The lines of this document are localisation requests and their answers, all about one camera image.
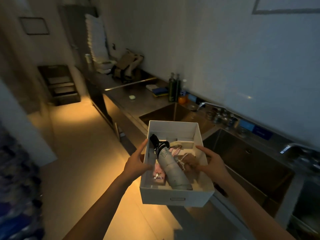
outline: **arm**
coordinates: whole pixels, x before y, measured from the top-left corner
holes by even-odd
[[[118,205],[127,188],[152,165],[141,162],[141,152],[146,146],[146,139],[139,148],[129,157],[123,172],[112,182],[106,192],[94,203],[84,216],[63,238],[102,240],[117,211]]]
[[[197,148],[209,155],[211,161],[207,166],[197,165],[196,168],[206,173],[226,191],[256,239],[295,240],[231,177],[217,153],[203,146]]]

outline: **white cloth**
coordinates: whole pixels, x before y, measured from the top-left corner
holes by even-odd
[[[88,45],[93,61],[99,64],[108,62],[109,55],[105,45],[106,35],[101,18],[86,14],[85,23],[88,31]]]

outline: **forearm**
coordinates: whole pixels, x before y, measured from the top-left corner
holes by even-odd
[[[120,174],[63,239],[103,239],[130,184],[131,182]]]
[[[226,191],[257,240],[294,240],[232,177],[221,187]]]

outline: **beige floor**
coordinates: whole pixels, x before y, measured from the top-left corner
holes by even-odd
[[[51,111],[58,160],[41,168],[45,240],[62,239],[122,172],[128,153],[91,105]],[[210,203],[204,208],[143,205],[139,179],[127,190],[104,239],[241,239]]]

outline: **black frame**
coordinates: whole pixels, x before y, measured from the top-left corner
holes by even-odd
[[[320,8],[298,8],[298,9],[275,9],[275,10],[257,10],[260,0],[256,0],[252,10],[252,15],[268,14],[297,14],[297,13],[320,13]]]
[[[44,23],[44,25],[45,25],[45,27],[46,27],[46,29],[47,29],[47,33],[28,33],[28,32],[26,31],[25,26],[23,25],[23,20],[24,20],[24,19],[38,19],[38,20],[43,20],[43,23]],[[42,17],[19,17],[19,20],[20,20],[21,26],[22,26],[22,28],[23,28],[23,31],[24,31],[27,35],[49,35],[49,34],[50,34],[49,28],[48,28],[47,23],[46,23],[46,20],[45,20],[44,18],[42,18]]]

